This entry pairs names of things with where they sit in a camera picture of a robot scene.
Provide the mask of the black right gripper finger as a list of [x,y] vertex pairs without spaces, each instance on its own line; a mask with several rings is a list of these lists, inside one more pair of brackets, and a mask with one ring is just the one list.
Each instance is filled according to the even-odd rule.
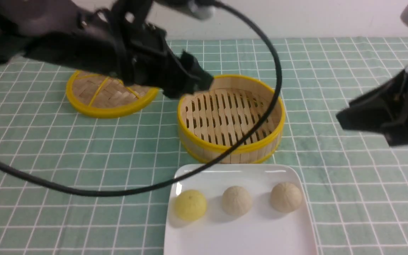
[[408,145],[408,123],[385,123],[384,137],[390,147]]
[[336,114],[344,130],[382,134],[408,118],[408,69],[351,100]]

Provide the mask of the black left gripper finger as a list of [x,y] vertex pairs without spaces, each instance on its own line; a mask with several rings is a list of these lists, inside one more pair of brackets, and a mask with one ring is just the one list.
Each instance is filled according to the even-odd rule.
[[183,95],[209,91],[214,76],[205,71],[196,57],[185,51],[178,57],[168,53],[166,69],[161,79],[165,97],[179,99]]

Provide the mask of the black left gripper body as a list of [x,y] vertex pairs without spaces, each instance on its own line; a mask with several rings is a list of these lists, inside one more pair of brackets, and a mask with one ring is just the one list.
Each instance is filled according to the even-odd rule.
[[80,16],[80,69],[133,84],[181,89],[181,58],[166,42],[167,32],[111,14]]

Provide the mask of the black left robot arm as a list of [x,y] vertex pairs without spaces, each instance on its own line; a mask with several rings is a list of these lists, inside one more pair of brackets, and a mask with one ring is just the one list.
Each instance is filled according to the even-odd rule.
[[176,56],[166,31],[146,21],[152,0],[87,10],[71,0],[0,0],[0,65],[16,55],[155,87],[170,98],[207,91],[213,76],[196,57]]

